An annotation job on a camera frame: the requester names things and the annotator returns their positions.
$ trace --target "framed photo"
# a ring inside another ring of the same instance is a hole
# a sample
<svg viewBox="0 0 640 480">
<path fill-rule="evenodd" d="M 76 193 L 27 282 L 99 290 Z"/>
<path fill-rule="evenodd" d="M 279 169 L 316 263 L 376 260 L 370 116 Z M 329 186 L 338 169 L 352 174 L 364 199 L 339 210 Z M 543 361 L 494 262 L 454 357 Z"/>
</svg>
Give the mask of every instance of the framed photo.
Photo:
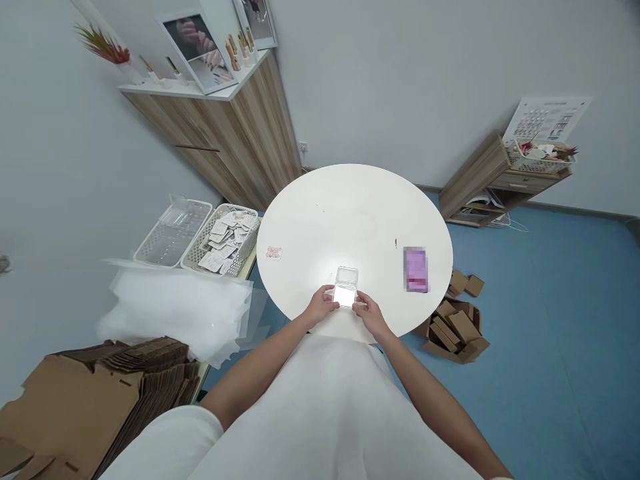
<svg viewBox="0 0 640 480">
<path fill-rule="evenodd" d="M 201 11 L 156 18 L 205 95 L 238 83 L 225 43 L 216 42 Z"/>
<path fill-rule="evenodd" d="M 246 35 L 249 27 L 258 50 L 278 46 L 269 0 L 233 0 L 233 4 L 242 25 L 242 32 Z"/>
</svg>

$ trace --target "hand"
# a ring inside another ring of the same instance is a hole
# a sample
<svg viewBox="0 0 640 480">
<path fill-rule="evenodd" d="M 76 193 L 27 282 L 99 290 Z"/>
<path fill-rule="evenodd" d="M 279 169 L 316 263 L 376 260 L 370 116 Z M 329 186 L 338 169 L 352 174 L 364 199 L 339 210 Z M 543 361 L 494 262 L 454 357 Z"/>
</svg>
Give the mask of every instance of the hand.
<svg viewBox="0 0 640 480">
<path fill-rule="evenodd" d="M 175 29 L 185 42 L 198 43 L 198 30 L 196 30 L 195 23 L 191 19 L 176 21 Z"/>
<path fill-rule="evenodd" d="M 205 55 L 205 63 L 211 68 L 219 67 L 223 63 L 222 55 L 218 50 L 209 52 Z"/>
<path fill-rule="evenodd" d="M 306 308 L 300 317 L 308 321 L 311 326 L 315 327 L 318 323 L 325 319 L 329 312 L 336 310 L 340 306 L 338 302 L 331 301 L 331 295 L 326 295 L 327 290 L 331 290 L 333 285 L 323 285 L 311 297 L 309 306 Z"/>
<path fill-rule="evenodd" d="M 385 318 L 382 316 L 380 307 L 378 307 L 378 304 L 374 302 L 370 296 L 358 290 L 358 296 L 355 300 L 360 303 L 366 303 L 366 305 L 354 303 L 351 308 L 358 317 L 362 318 L 362 322 L 373 335 L 376 342 L 379 343 L 380 339 L 386 335 L 393 335 L 387 322 L 385 322 Z"/>
</svg>

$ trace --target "table top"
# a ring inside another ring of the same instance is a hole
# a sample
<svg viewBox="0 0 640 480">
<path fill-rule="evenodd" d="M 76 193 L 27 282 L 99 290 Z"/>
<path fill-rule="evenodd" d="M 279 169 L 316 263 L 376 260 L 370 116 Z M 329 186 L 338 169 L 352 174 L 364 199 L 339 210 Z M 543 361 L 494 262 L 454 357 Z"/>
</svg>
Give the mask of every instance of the table top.
<svg viewBox="0 0 640 480">
<path fill-rule="evenodd" d="M 268 246 L 282 247 L 279 261 Z M 428 293 L 406 292 L 403 248 L 427 253 Z M 404 178 L 369 165 L 332 165 L 290 183 L 271 202 L 257 240 L 260 276 L 276 306 L 293 319 L 340 266 L 358 269 L 358 289 L 378 303 L 396 335 L 416 328 L 444 297 L 453 248 L 434 204 Z M 374 343 L 350 306 L 313 333 Z"/>
</svg>

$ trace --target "wooden side table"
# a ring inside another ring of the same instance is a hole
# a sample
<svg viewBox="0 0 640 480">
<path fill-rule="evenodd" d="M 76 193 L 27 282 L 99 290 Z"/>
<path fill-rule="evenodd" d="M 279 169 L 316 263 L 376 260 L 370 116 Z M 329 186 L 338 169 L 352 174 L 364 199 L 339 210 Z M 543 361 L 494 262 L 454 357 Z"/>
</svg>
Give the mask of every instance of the wooden side table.
<svg viewBox="0 0 640 480">
<path fill-rule="evenodd" d="M 494 131 L 442 189 L 440 212 L 446 222 L 484 227 L 570 175 L 569 167 L 558 173 L 511 170 L 502 137 L 498 131 Z M 493 189 L 498 194 L 505 206 L 503 209 L 493 205 L 469 204 L 472 198 L 486 188 Z M 481 219 L 469 219 L 468 215 L 461 212 L 469 208 L 483 212 L 485 216 Z"/>
</svg>

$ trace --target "basket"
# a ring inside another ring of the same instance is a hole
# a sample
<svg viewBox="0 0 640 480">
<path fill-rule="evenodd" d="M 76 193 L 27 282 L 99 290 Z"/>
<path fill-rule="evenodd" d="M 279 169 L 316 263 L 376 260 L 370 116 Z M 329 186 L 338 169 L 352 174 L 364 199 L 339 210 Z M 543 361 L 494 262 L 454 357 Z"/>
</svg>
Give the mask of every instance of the basket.
<svg viewBox="0 0 640 480">
<path fill-rule="evenodd" d="M 174 268 L 180 264 L 182 256 L 189 250 L 202 224 L 213 210 L 210 203 L 187 201 L 193 208 L 193 215 L 188 224 L 181 228 L 171 228 L 158 221 L 133 254 L 134 261 L 164 268 Z"/>
<path fill-rule="evenodd" d="M 563 143 L 548 141 L 548 140 L 529 140 L 518 138 L 515 140 L 515 144 L 507 148 L 507 154 L 509 156 L 509 163 L 511 164 L 511 170 L 529 171 L 534 173 L 557 173 L 562 169 L 567 168 L 578 162 L 574 156 L 568 158 L 567 161 L 562 160 L 538 160 L 530 159 L 524 156 L 520 146 L 526 142 L 531 142 L 533 145 L 555 145 L 557 147 L 566 147 Z"/>
<path fill-rule="evenodd" d="M 224 217 L 226 214 L 232 211 L 240 211 L 245 210 L 249 212 L 250 215 L 255 217 L 255 221 L 253 225 L 249 229 L 247 233 L 247 238 L 245 238 L 240 248 L 238 248 L 238 253 L 233 259 L 233 263 L 229 267 L 228 272 L 224 274 L 226 277 L 237 277 L 238 273 L 242 269 L 242 266 L 245 263 L 245 260 L 253 250 L 255 246 L 255 242 L 258 238 L 258 228 L 260 226 L 260 221 L 258 220 L 258 212 L 256 210 L 248 209 L 246 207 L 240 207 L 239 205 L 232 205 L 230 203 L 223 203 L 220 205 L 213 214 L 210 216 L 209 220 L 202 226 L 200 232 L 192 242 L 191 246 L 182 256 L 180 260 L 180 266 L 186 270 L 193 270 L 196 272 L 204 273 L 206 275 L 216 275 L 218 277 L 222 277 L 219 273 L 214 273 L 206 268 L 202 268 L 198 265 L 200 260 L 205 256 L 205 254 L 209 251 L 206 249 L 206 246 L 209 244 L 209 234 L 211 229 L 213 228 L 213 224 Z"/>
</svg>

